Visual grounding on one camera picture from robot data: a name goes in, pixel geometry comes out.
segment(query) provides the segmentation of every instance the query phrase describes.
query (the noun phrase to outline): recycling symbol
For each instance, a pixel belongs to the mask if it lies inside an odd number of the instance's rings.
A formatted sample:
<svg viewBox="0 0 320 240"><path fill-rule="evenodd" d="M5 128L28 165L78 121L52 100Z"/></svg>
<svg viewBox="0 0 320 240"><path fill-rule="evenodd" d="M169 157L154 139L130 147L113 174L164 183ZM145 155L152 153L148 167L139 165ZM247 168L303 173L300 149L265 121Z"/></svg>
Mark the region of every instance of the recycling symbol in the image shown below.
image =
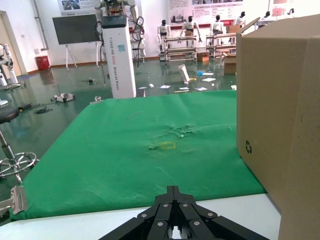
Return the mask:
<svg viewBox="0 0 320 240"><path fill-rule="evenodd" d="M252 148L249 141L245 142L245 149L248 154L252 154Z"/></svg>

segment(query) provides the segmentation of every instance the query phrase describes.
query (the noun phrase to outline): red trash bin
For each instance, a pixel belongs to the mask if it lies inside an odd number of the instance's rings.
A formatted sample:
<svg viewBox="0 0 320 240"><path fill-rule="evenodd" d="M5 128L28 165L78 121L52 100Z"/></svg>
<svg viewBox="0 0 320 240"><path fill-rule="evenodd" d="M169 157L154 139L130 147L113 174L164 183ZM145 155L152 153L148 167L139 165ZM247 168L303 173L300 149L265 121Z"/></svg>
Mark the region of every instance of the red trash bin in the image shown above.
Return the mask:
<svg viewBox="0 0 320 240"><path fill-rule="evenodd" d="M35 61L39 71L48 70L50 67L48 56L36 56Z"/></svg>

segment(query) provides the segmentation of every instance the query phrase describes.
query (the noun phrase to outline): blackboard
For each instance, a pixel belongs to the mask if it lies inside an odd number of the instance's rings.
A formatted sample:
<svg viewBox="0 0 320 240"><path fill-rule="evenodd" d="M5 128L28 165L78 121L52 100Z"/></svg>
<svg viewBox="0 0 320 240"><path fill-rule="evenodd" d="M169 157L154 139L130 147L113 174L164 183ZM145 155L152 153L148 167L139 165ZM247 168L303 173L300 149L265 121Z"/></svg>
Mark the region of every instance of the blackboard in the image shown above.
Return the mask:
<svg viewBox="0 0 320 240"><path fill-rule="evenodd" d="M60 45L97 42L96 15L54 17L53 24Z"/></svg>

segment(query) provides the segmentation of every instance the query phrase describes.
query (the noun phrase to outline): green cloth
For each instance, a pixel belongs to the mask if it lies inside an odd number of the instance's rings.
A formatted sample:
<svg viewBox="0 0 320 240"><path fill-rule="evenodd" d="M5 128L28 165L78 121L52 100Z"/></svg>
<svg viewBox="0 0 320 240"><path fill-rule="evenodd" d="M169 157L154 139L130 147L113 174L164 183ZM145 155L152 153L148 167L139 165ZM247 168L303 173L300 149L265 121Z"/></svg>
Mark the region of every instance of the green cloth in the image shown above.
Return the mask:
<svg viewBox="0 0 320 240"><path fill-rule="evenodd" d="M236 92L88 106L23 181L33 219L151 206L167 186L197 201L265 193L236 148Z"/></svg>

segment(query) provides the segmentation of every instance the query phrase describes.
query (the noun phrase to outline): door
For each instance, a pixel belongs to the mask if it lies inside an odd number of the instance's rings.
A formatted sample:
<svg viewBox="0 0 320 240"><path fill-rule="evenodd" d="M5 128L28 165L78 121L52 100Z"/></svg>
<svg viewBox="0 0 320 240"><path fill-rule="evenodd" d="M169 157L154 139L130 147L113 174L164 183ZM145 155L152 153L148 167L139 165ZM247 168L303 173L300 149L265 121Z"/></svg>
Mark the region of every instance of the door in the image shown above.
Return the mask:
<svg viewBox="0 0 320 240"><path fill-rule="evenodd" d="M11 51L12 58L13 58L13 69L14 69L15 75L16 76L22 75L22 71L21 71L19 63L17 61L17 56L15 53L15 50L13 48L11 41L10 41L9 34L8 34L8 31L7 31L7 28L6 28L6 25L5 25L5 22L4 22L4 19L3 19L3 16L1 13L0 13L0 44L3 44L3 45L8 44L10 51ZM2 67L4 69L4 73L7 77L7 79L9 79L10 75L9 75L9 71L8 71L7 66L3 65Z"/></svg>

